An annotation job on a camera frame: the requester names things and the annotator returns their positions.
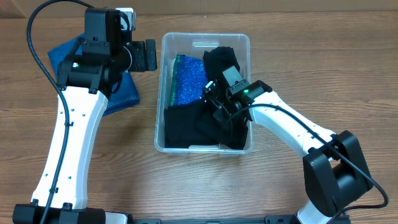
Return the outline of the blue terry towel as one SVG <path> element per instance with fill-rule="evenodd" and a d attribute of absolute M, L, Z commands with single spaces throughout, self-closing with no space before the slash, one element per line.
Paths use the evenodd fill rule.
<path fill-rule="evenodd" d="M 84 36 L 85 34 L 82 33 L 76 36 L 75 38 L 47 52 L 56 79 L 58 79 L 57 70 L 59 63 L 65 59 L 67 54 L 71 51 L 72 47 L 74 46 L 75 42 L 79 38 L 84 38 Z M 107 116 L 109 114 L 124 110 L 126 108 L 130 108 L 139 103 L 140 103 L 140 98 L 134 80 L 129 72 L 124 72 L 119 90 L 116 93 L 111 94 L 111 97 L 108 100 L 107 108 L 103 116 Z"/>

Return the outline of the black cloth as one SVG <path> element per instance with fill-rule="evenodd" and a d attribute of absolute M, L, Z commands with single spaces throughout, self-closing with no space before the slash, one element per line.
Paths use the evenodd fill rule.
<path fill-rule="evenodd" d="M 164 109 L 165 147 L 188 148 L 192 145 L 217 144 L 217 140 L 197 128 L 202 114 L 202 100 Z"/>
<path fill-rule="evenodd" d="M 234 86 L 244 78 L 232 47 L 217 47 L 203 54 L 208 83 L 203 87 L 203 109 L 195 123 L 199 132 L 216 144 L 242 149 L 248 135 L 247 119 L 233 116 Z"/>

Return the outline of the blue sequin fabric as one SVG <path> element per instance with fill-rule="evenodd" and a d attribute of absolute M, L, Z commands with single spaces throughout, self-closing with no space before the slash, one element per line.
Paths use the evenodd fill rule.
<path fill-rule="evenodd" d="M 172 70 L 170 106 L 187 105 L 202 96 L 208 83 L 204 62 L 198 58 L 178 54 Z"/>

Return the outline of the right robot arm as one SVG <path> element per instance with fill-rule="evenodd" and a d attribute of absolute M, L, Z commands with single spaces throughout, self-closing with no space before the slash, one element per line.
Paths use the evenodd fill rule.
<path fill-rule="evenodd" d="M 350 204 L 374 186 L 357 137 L 340 134 L 310 121 L 267 84 L 249 83 L 234 65 L 206 69 L 203 95 L 218 110 L 220 141 L 233 142 L 248 121 L 259 124 L 286 143 L 303 162 L 307 204 L 292 223 L 333 223 Z"/>

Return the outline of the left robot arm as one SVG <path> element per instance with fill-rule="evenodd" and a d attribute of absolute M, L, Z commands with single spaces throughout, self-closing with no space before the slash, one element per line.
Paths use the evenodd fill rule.
<path fill-rule="evenodd" d="M 46 165 L 14 223 L 132 223 L 127 213 L 87 206 L 87 180 L 99 123 L 123 76 L 157 68 L 155 42 L 134 41 L 130 7 L 85 11 L 85 33 L 57 65 L 58 114 Z"/>

